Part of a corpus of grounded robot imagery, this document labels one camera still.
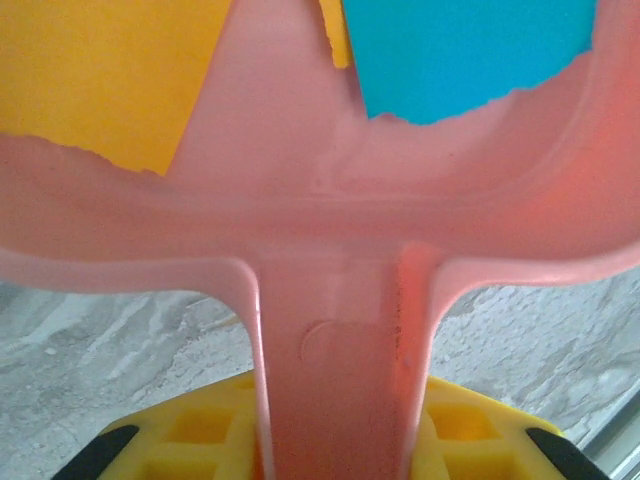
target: pink plastic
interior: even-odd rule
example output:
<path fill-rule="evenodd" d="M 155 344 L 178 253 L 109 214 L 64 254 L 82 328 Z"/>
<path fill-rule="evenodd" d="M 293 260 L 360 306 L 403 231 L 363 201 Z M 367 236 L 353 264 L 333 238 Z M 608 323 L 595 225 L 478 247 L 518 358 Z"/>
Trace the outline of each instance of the pink plastic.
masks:
<path fill-rule="evenodd" d="M 414 127 L 366 119 L 315 3 L 235 1 L 166 178 L 0 137 L 0 277 L 214 295 L 253 340 L 268 478 L 404 478 L 460 294 L 640 262 L 640 4 L 602 0 L 535 91 Z"/>

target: yellow paper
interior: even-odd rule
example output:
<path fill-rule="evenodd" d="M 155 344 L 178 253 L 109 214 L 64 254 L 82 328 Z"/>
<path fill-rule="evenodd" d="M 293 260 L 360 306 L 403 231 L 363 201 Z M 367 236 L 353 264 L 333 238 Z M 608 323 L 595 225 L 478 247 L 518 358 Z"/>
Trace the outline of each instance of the yellow paper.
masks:
<path fill-rule="evenodd" d="M 347 68 L 352 63 L 351 45 L 341 0 L 320 0 L 324 25 L 331 43 L 333 64 Z"/>
<path fill-rule="evenodd" d="M 231 1 L 0 1 L 0 131 L 164 174 Z"/>

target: black plastic piece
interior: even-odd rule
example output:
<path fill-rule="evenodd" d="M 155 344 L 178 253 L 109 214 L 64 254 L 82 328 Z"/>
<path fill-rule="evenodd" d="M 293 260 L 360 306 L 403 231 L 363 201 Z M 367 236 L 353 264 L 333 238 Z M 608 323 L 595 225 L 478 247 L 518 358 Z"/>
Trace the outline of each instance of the black plastic piece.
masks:
<path fill-rule="evenodd" d="M 527 435 L 567 480 L 610 480 L 569 440 L 541 428 Z"/>
<path fill-rule="evenodd" d="M 98 435 L 51 480 L 98 480 L 139 430 L 135 425 L 125 425 Z"/>

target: gray marble floor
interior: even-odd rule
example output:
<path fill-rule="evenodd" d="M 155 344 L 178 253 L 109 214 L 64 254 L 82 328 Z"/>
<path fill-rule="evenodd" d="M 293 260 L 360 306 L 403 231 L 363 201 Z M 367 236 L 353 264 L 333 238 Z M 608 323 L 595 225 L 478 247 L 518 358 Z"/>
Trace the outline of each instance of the gray marble floor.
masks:
<path fill-rule="evenodd" d="M 114 419 L 251 364 L 232 312 L 196 293 L 0 284 L 0 478 L 48 478 Z M 472 292 L 439 328 L 432 373 L 578 442 L 640 381 L 640 269 L 568 288 Z"/>

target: blue paper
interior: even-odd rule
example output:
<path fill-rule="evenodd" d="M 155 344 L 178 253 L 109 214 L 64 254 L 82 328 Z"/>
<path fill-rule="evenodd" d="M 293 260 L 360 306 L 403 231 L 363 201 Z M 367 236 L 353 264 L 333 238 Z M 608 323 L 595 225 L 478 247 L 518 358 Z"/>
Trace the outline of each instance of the blue paper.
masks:
<path fill-rule="evenodd" d="M 425 125 L 534 88 L 591 48 L 597 0 L 343 0 L 370 118 Z"/>

